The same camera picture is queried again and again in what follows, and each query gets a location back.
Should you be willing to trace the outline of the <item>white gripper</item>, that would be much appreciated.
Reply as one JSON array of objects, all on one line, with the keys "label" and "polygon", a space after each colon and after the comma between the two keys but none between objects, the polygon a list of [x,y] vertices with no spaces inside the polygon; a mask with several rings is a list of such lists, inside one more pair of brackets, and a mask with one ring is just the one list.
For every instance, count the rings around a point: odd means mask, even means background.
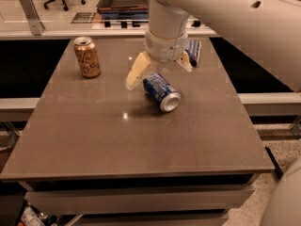
[{"label": "white gripper", "polygon": [[189,55],[184,51],[185,43],[188,36],[184,33],[182,36],[173,39],[162,39],[153,35],[149,30],[146,31],[144,40],[144,52],[141,52],[126,77],[126,88],[133,90],[148,73],[152,71],[151,58],[168,62],[176,60],[176,62],[186,71],[192,71]]}]

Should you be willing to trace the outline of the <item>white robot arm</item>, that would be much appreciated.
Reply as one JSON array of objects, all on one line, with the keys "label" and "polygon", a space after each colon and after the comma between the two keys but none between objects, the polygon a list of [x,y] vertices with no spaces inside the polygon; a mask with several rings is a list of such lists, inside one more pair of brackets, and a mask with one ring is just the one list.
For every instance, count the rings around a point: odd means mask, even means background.
[{"label": "white robot arm", "polygon": [[184,52],[189,16],[251,57],[291,90],[301,90],[301,7],[296,0],[150,0],[145,51],[126,78],[133,89],[153,62],[176,60],[191,70]]}]

